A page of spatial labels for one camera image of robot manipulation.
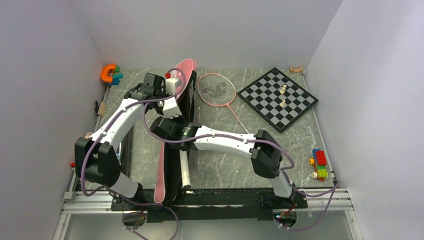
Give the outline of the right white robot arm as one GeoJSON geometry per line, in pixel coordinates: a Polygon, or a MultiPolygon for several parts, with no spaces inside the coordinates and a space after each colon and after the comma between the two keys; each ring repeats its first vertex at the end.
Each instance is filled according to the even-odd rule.
{"type": "Polygon", "coordinates": [[[282,149],[265,130],[256,134],[232,133],[205,125],[177,123],[161,116],[149,130],[158,140],[181,151],[218,151],[248,158],[254,173],[268,179],[280,207],[287,208],[295,201],[292,181],[282,171],[282,149]]]}

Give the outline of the pink badminton racket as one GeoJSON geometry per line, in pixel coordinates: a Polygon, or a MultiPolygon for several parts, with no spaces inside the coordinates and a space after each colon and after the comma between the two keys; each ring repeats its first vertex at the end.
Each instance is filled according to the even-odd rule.
{"type": "Polygon", "coordinates": [[[212,107],[228,107],[241,127],[249,134],[248,129],[232,109],[230,104],[236,99],[237,91],[234,84],[219,73],[206,73],[197,81],[197,92],[200,98],[212,107]]]}
{"type": "Polygon", "coordinates": [[[188,153],[186,151],[179,151],[180,157],[180,170],[181,170],[181,183],[184,190],[191,188],[190,171],[188,163],[188,153]]]}

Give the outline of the black shuttlecock tube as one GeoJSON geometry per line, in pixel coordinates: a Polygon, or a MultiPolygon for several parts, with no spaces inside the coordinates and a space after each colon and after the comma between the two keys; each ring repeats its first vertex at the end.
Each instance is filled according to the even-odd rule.
{"type": "Polygon", "coordinates": [[[130,159],[131,159],[131,141],[124,139],[116,150],[116,156],[120,163],[121,172],[128,175],[130,172],[130,159]]]}

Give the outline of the pink racket bag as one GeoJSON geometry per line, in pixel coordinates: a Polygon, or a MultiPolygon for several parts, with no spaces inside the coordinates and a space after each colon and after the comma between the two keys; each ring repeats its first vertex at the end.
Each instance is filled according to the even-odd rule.
{"type": "MultiPolygon", "coordinates": [[[[194,91],[196,86],[197,64],[191,58],[182,60],[177,66],[185,75],[185,84],[177,95],[177,104],[182,115],[176,118],[165,118],[165,125],[170,127],[162,136],[163,139],[177,141],[183,139],[184,127],[192,123],[195,113],[194,91]]],[[[191,187],[188,167],[190,150],[186,143],[162,142],[158,159],[158,169],[154,188],[153,201],[157,204],[169,205],[175,200],[180,189],[191,187]]]]}

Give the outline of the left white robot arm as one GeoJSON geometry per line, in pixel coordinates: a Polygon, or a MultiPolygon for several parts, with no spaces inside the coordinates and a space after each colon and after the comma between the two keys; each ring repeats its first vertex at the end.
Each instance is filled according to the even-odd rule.
{"type": "Polygon", "coordinates": [[[156,74],[147,73],[142,83],[130,89],[108,121],[90,137],[80,137],[74,145],[75,172],[81,181],[86,196],[85,183],[99,184],[124,196],[124,204],[131,210],[144,203],[143,187],[122,173],[116,151],[125,136],[145,114],[144,104],[165,98],[166,80],[156,74]]]}

